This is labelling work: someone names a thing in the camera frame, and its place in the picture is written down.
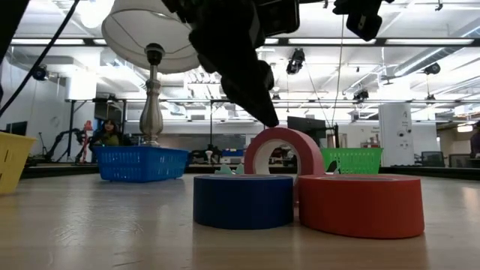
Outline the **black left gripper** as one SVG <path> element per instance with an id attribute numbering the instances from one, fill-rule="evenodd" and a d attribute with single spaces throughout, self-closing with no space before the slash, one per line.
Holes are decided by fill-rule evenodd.
<path id="1" fill-rule="evenodd" d="M 247 111 L 241 97 L 253 95 L 256 98 L 259 95 L 271 99 L 269 91 L 275 85 L 272 68 L 257 58 L 251 44 L 263 36 L 254 0 L 161 1 L 193 30 L 218 26 L 227 33 L 192 31 L 189 41 L 198 52 L 201 65 L 221 75 L 223 92 L 231 102 Z"/>

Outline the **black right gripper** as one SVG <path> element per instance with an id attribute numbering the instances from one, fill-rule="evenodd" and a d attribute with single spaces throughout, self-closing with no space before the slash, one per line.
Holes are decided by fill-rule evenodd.
<path id="1" fill-rule="evenodd" d="M 333 13 L 337 15 L 361 14 L 376 16 L 383 2 L 391 4 L 395 0 L 335 0 Z"/>

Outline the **pink tape roll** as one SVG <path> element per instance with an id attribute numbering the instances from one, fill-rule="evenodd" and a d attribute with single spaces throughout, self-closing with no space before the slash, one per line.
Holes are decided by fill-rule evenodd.
<path id="1" fill-rule="evenodd" d="M 293 203 L 299 202 L 299 176 L 325 173 L 319 146 L 307 134 L 287 127 L 272 127 L 258 133 L 244 156 L 246 174 L 269 175 L 269 158 L 274 149 L 287 145 L 297 158 L 297 176 L 294 178 Z"/>

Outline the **teal staple remover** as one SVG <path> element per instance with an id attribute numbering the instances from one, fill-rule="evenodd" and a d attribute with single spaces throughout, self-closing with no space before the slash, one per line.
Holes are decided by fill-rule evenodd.
<path id="1" fill-rule="evenodd" d="M 245 173 L 245 168 L 243 164 L 239 164 L 236 169 L 231 169 L 227 164 L 221 164 L 220 169 L 214 172 L 215 174 L 221 175 L 241 175 Z"/>

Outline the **blue tape roll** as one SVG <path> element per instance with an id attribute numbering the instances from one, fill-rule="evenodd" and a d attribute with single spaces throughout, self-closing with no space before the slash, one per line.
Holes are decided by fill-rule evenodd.
<path id="1" fill-rule="evenodd" d="M 193 220 L 227 230 L 263 230 L 293 222 L 288 175 L 199 175 L 193 178 Z"/>

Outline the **red tape roll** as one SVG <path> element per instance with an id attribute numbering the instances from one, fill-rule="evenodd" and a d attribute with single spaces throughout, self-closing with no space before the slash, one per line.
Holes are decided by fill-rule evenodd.
<path id="1" fill-rule="evenodd" d="M 341 236 L 405 239 L 425 230 L 421 180 L 404 175 L 302 175 L 303 226 Z"/>

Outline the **silver table lamp white shade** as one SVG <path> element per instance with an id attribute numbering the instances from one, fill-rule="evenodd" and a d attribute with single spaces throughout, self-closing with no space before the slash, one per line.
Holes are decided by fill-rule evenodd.
<path id="1" fill-rule="evenodd" d="M 102 22 L 106 44 L 122 59 L 149 70 L 146 101 L 139 129 L 145 144 L 156 146 L 164 129 L 158 74 L 177 74 L 197 68 L 197 52 L 188 40 L 191 27 L 167 5 L 169 0 L 114 0 Z"/>

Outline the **white pillar with signs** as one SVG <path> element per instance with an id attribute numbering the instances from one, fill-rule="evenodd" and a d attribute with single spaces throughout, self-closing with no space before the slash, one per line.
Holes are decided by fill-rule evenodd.
<path id="1" fill-rule="evenodd" d="M 409 103 L 379 106 L 379 128 L 384 167 L 414 164 L 413 127 Z"/>

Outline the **green plastic basket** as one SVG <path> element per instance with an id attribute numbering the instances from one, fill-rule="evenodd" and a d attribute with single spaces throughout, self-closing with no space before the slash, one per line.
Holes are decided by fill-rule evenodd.
<path id="1" fill-rule="evenodd" d="M 332 161 L 340 165 L 340 174 L 377 174 L 382 148 L 322 148 L 325 169 Z"/>

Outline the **blue plastic basket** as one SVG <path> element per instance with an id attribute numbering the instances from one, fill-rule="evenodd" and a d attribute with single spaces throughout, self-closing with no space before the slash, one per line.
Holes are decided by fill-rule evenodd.
<path id="1" fill-rule="evenodd" d="M 181 178 L 188 151 L 155 146 L 96 146 L 100 177 L 111 182 L 159 182 Z"/>

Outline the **person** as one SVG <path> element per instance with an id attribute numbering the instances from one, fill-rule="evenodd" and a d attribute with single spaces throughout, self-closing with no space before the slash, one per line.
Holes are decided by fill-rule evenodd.
<path id="1" fill-rule="evenodd" d="M 475 123 L 476 132 L 470 138 L 471 158 L 480 158 L 480 121 Z"/>
<path id="2" fill-rule="evenodd" d="M 119 132 L 116 123 L 112 119 L 106 120 L 100 127 L 93 133 L 89 141 L 89 148 L 93 149 L 94 146 L 123 146 L 123 136 Z"/>

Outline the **grey office chair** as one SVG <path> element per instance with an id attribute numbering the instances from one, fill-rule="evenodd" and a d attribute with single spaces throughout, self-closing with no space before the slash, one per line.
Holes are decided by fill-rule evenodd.
<path id="1" fill-rule="evenodd" d="M 441 151 L 423 151 L 421 164 L 423 167 L 444 167 L 445 158 Z"/>

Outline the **red stand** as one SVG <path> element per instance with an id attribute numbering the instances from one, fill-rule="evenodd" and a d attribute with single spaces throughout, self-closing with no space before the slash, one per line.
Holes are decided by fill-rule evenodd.
<path id="1" fill-rule="evenodd" d="M 91 120 L 87 120 L 85 122 L 83 130 L 84 130 L 84 134 L 85 134 L 85 139 L 84 139 L 84 143 L 83 143 L 83 147 L 82 147 L 83 153 L 82 153 L 81 161 L 83 163 L 85 163 L 86 158 L 87 158 L 87 154 L 88 154 L 89 139 L 93 134 L 93 127 L 92 127 L 92 121 Z"/>

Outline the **small dark monitor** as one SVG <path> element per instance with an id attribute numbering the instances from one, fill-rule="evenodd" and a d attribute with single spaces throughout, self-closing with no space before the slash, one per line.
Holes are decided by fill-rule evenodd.
<path id="1" fill-rule="evenodd" d="M 5 132 L 9 134 L 25 136 L 27 131 L 27 126 L 28 126 L 27 121 L 9 123 L 6 125 Z"/>

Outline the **yellow plastic basket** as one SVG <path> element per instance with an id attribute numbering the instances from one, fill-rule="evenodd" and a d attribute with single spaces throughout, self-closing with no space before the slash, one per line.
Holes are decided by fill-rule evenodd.
<path id="1" fill-rule="evenodd" d="M 0 132 L 0 195 L 13 193 L 36 139 Z"/>

